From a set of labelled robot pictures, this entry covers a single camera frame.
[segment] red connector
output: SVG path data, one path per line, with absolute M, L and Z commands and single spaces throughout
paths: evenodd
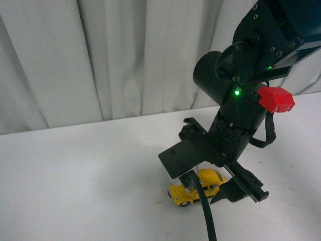
M 281 87 L 262 87 L 257 93 L 261 96 L 259 104 L 270 113 L 290 111 L 295 103 L 290 92 Z

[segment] black cord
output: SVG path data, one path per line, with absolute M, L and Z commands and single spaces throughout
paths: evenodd
M 219 68 L 220 65 L 223 63 L 223 61 L 229 57 L 231 54 L 233 54 L 233 52 L 237 51 L 237 50 L 250 50 L 251 49 L 251 44 L 247 43 L 247 42 L 237 42 L 234 43 L 232 45 L 230 45 L 229 47 L 227 47 L 223 53 L 218 57 L 218 59 L 215 62 L 214 65 L 214 69 L 215 69 L 215 73 L 216 76 L 220 79 L 224 79 L 224 77 L 222 75 L 219 74 Z
M 209 241 L 217 241 L 211 208 L 207 200 L 207 197 L 205 195 L 205 192 L 199 181 L 199 177 L 196 175 L 194 171 L 190 171 L 186 173 L 186 177 L 190 179 L 190 181 L 193 183 L 193 186 L 196 188 L 200 196 L 203 213 L 205 217 L 205 222 L 206 222 L 207 234 L 209 236 Z

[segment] white curtain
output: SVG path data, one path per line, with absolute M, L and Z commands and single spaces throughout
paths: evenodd
M 215 105 L 193 82 L 253 0 L 0 1 L 0 134 Z M 321 51 L 271 82 L 321 91 Z

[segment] yellow car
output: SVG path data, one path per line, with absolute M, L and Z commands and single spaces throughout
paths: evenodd
M 219 186 L 226 182 L 226 177 L 213 169 L 201 169 L 199 170 L 198 176 L 207 198 L 214 197 L 219 191 Z M 168 195 L 176 205 L 182 207 L 200 200 L 195 188 L 192 187 L 189 190 L 185 190 L 182 184 L 179 186 L 170 184 Z

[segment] white table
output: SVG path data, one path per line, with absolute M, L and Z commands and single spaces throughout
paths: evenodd
M 269 197 L 211 205 L 218 241 L 321 240 L 321 93 L 295 101 L 274 115 L 276 141 L 239 159 Z M 0 136 L 0 240 L 207 240 L 201 204 L 174 205 L 157 155 L 184 118 L 208 130 L 217 110 Z

